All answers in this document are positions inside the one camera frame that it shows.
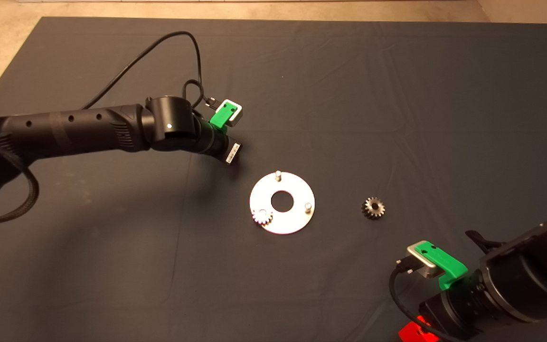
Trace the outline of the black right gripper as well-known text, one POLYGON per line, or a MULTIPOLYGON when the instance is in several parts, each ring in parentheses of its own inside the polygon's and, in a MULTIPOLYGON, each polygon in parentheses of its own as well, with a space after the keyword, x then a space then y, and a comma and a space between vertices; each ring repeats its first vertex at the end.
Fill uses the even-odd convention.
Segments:
MULTIPOLYGON (((499 325, 502 310, 482 281, 458 281, 420 303, 420 314, 433 328, 468 340, 499 325)), ((398 336, 402 342, 440 342, 435 334, 410 321, 398 336)))

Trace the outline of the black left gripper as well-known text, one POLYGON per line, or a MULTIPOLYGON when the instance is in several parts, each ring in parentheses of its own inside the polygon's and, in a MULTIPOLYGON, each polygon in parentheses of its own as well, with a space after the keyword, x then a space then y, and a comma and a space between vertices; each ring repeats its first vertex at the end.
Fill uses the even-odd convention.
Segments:
POLYGON ((213 157, 226 165, 231 165, 237 159, 243 147, 239 141, 203 119, 195 119, 195 127, 193 153, 213 157))

